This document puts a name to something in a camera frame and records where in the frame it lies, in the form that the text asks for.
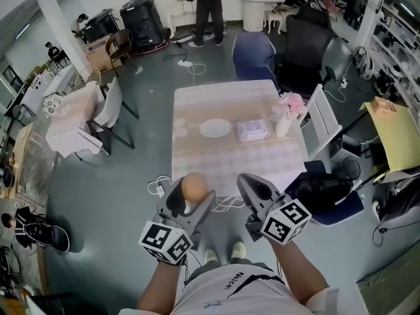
sneaker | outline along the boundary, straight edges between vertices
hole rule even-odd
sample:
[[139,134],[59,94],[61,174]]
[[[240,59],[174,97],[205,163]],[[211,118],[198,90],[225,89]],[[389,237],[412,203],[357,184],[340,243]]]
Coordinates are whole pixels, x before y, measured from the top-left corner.
[[373,201],[372,203],[373,214],[377,218],[378,222],[381,222],[381,205],[378,201]]
[[232,250],[232,255],[230,256],[230,258],[231,259],[233,259],[233,258],[243,259],[243,258],[245,258],[245,254],[246,254],[245,244],[242,241],[238,241],[234,245],[234,248]]
[[212,249],[206,249],[204,252],[204,262],[207,264],[209,261],[219,261],[216,252]]
[[188,46],[192,47],[192,48],[202,48],[202,47],[204,47],[204,45],[196,45],[194,42],[189,42]]
[[216,43],[216,47],[220,47],[224,43],[224,39],[220,43]]

black bag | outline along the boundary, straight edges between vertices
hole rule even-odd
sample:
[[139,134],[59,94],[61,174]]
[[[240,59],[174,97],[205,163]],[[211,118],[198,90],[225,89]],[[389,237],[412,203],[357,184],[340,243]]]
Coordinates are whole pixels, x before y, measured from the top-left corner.
[[301,173],[285,190],[313,215],[332,210],[353,189],[353,182],[326,173]]

pillar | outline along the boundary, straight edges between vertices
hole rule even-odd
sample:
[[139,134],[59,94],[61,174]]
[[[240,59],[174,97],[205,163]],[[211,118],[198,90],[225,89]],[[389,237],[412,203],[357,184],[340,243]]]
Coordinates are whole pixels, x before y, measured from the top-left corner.
[[367,2],[365,16],[363,17],[362,25],[354,42],[355,47],[367,47],[369,45],[378,18],[376,8],[379,2],[380,0],[369,0]]
[[[56,0],[38,0],[39,8],[41,9],[45,19],[50,26],[52,33],[60,43],[63,50],[66,52],[68,58],[74,65],[75,69],[81,73],[85,68],[91,70],[89,63],[83,49],[74,37],[70,25],[64,17],[60,6]],[[89,75],[89,72],[84,73],[84,77]]]

white chair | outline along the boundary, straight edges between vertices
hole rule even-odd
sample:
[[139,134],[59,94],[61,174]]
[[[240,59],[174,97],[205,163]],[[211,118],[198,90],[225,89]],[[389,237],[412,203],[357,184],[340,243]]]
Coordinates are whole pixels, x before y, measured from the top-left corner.
[[268,22],[268,33],[271,33],[271,22],[274,21],[274,25],[276,25],[276,22],[279,22],[278,25],[278,34],[281,34],[280,29],[282,28],[283,25],[283,17],[281,16],[280,13],[273,13],[271,10],[266,10],[264,13],[264,26],[266,26],[266,23]]
[[[133,150],[135,147],[132,144],[129,144],[127,141],[123,140],[121,137],[111,131],[111,128],[116,124],[118,120],[121,105],[123,105],[133,117],[138,119],[138,115],[132,109],[130,109],[126,103],[124,103],[123,94],[119,88],[118,80],[116,77],[114,77],[112,83],[108,84],[108,93],[106,94],[105,101],[96,106],[92,120],[88,121],[87,124],[93,131],[94,136],[99,140],[101,139],[98,137],[97,133],[106,131],[118,141],[122,142],[128,148]],[[104,147],[110,154],[109,149],[105,145]]]
[[[304,148],[302,151],[304,158],[303,161],[312,161],[316,155],[337,136],[342,127],[335,118],[333,109],[329,105],[327,96],[322,90],[321,84],[318,84],[316,87],[315,92],[310,97],[306,107],[308,108],[308,113],[310,114],[310,120],[312,120],[315,127],[319,145],[310,154],[308,153],[305,144],[300,144],[302,145],[300,147],[301,149]],[[305,117],[306,115],[301,115],[298,118],[299,125],[302,124]]]

white shirt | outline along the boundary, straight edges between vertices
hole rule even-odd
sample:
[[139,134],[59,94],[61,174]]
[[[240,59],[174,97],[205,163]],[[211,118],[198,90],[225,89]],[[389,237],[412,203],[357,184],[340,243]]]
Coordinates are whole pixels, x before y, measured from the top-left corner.
[[79,22],[77,22],[77,20],[73,20],[72,23],[70,24],[70,29],[72,30],[72,32],[79,33],[80,32]]
[[[306,306],[296,301],[273,272],[252,265],[232,264],[203,273],[190,282],[172,315],[336,315],[338,289],[327,288]],[[152,315],[123,309],[119,315]]]

